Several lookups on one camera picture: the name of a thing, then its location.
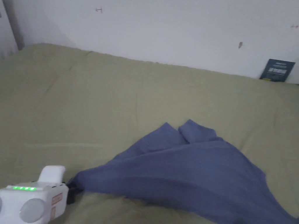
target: wall mark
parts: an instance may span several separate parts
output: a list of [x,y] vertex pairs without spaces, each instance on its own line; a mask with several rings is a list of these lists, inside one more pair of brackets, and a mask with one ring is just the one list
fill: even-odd
[[101,11],[103,13],[102,7],[100,9],[96,8],[96,12]]

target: gray circular lens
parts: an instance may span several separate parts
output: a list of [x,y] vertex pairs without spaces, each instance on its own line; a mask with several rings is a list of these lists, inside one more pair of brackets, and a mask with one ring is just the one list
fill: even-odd
[[20,210],[20,218],[25,223],[34,223],[41,219],[45,212],[45,202],[34,198],[28,200]]

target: white device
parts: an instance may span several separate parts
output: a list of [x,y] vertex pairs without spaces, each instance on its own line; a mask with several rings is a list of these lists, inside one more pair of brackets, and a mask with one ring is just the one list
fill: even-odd
[[47,224],[61,216],[68,187],[62,183],[64,166],[46,166],[37,182],[9,185],[0,190],[0,223]]

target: fabric fold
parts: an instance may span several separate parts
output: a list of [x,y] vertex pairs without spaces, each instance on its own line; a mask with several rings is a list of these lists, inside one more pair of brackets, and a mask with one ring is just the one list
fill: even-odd
[[219,224],[291,224],[265,174],[213,129],[165,123],[105,165],[69,183],[84,191],[141,199],[197,213]]

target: white handle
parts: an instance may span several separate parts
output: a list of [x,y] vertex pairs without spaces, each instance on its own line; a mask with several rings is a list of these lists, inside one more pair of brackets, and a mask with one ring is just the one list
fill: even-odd
[[39,176],[38,182],[46,183],[61,183],[63,174],[65,172],[64,166],[45,166]]

